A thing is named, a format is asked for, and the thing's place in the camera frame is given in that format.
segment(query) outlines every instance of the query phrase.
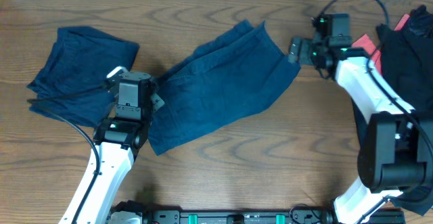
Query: pink fabric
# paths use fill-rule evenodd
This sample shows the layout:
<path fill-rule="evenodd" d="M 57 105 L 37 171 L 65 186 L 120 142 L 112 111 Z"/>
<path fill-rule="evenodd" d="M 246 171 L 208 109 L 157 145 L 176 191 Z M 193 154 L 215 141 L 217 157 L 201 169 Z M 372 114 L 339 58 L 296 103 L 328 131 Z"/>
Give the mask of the pink fabric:
<path fill-rule="evenodd" d="M 409 19 L 409 15 L 405 14 L 400 19 L 400 22 L 398 22 L 394 30 L 395 31 L 401 30 L 401 28 L 406 24 L 408 19 Z M 355 41 L 352 44 L 352 47 L 362 47 L 370 55 L 373 53 L 374 49 L 376 48 L 373 41 L 371 41 L 368 35 L 363 35 L 361 38 L 359 38 L 357 41 Z M 380 56 L 381 56 L 380 51 L 377 51 L 372 57 L 372 60 L 374 61 L 374 65 L 376 69 L 379 71 L 380 74 L 382 74 L 382 63 L 380 62 Z"/>

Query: crumpled blue cloth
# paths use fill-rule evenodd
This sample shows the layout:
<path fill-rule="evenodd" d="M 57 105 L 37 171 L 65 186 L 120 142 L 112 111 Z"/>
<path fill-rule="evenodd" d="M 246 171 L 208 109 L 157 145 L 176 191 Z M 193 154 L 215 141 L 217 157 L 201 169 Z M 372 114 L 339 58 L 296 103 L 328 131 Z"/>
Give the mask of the crumpled blue cloth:
<path fill-rule="evenodd" d="M 152 148 L 159 155 L 266 110 L 299 70 L 271 40 L 264 23 L 253 28 L 240 22 L 156 79 L 165 105 L 153 114 Z"/>
<path fill-rule="evenodd" d="M 27 87 L 37 99 L 85 91 L 100 86 L 117 66 L 131 69 L 139 46 L 88 26 L 58 29 L 44 68 Z M 110 113 L 114 96 L 106 90 L 71 99 L 38 102 L 73 123 L 96 127 Z M 57 119 L 35 106 L 30 110 Z"/>

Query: black cloth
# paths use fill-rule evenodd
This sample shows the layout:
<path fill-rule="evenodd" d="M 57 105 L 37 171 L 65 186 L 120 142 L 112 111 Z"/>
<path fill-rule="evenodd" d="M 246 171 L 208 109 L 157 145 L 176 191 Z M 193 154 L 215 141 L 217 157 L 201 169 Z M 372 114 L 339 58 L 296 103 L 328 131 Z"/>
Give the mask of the black cloth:
<path fill-rule="evenodd" d="M 165 105 L 153 115 L 152 148 L 162 154 L 266 110 L 299 70 L 272 42 L 264 24 L 239 23 L 156 80 Z"/>
<path fill-rule="evenodd" d="M 411 12 L 402 30 L 393 31 L 385 25 L 376 30 L 381 40 L 386 38 L 381 50 L 382 76 L 386 82 L 417 111 L 433 110 L 433 15 L 422 5 Z M 362 146 L 367 123 L 355 103 L 353 108 Z M 400 198 L 417 200 L 424 197 L 430 188 L 417 187 Z M 400 200 L 392 202 L 419 215 L 424 215 L 433 206 L 433 198 L 423 205 Z"/>
<path fill-rule="evenodd" d="M 136 43 L 88 26 L 59 28 L 45 67 L 27 87 L 43 99 L 100 86 L 115 67 L 131 69 L 138 49 Z M 114 96 L 101 90 L 39 103 L 78 125 L 96 127 L 110 113 L 113 102 Z M 57 119 L 35 106 L 30 110 Z"/>

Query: wooden table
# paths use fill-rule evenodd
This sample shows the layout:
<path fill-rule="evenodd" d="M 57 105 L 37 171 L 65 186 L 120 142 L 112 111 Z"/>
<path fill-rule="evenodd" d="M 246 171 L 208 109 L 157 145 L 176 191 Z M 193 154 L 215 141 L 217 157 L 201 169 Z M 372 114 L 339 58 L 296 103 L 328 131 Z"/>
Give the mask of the wooden table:
<path fill-rule="evenodd" d="M 0 223 L 57 223 L 89 159 L 72 128 L 28 111 L 25 86 L 45 64 L 56 30 L 89 25 L 140 44 L 133 70 L 159 76 L 238 22 L 266 20 L 286 52 L 311 37 L 310 17 L 329 0 L 4 0 L 0 9 Z M 391 26 L 433 0 L 382 0 Z M 372 0 L 345 0 L 354 39 L 384 20 Z M 147 143 L 120 186 L 122 200 L 184 209 L 327 204 L 357 177 L 359 144 L 349 96 L 303 68 L 266 112 L 156 156 Z M 406 212 L 410 223 L 431 223 Z"/>

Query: wooden tabletop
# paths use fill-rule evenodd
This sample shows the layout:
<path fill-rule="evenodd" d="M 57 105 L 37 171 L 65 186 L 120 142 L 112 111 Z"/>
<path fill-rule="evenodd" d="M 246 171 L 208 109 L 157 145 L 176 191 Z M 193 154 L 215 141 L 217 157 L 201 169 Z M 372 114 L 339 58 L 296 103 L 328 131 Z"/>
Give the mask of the wooden tabletop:
<path fill-rule="evenodd" d="M 164 74 L 238 22 L 266 20 L 287 52 L 311 37 L 329 0 L 4 0 L 0 9 L 0 223 L 57 223 L 83 176 L 89 146 L 74 129 L 28 111 L 25 86 L 44 66 L 62 26 L 88 25 L 140 44 L 133 70 Z M 433 0 L 382 0 L 391 26 Z M 344 0 L 354 39 L 384 20 L 372 0 Z M 357 177 L 357 140 L 345 91 L 303 68 L 265 112 L 156 156 L 147 143 L 114 203 L 187 209 L 282 209 L 327 204 Z M 406 212 L 408 223 L 431 223 Z"/>

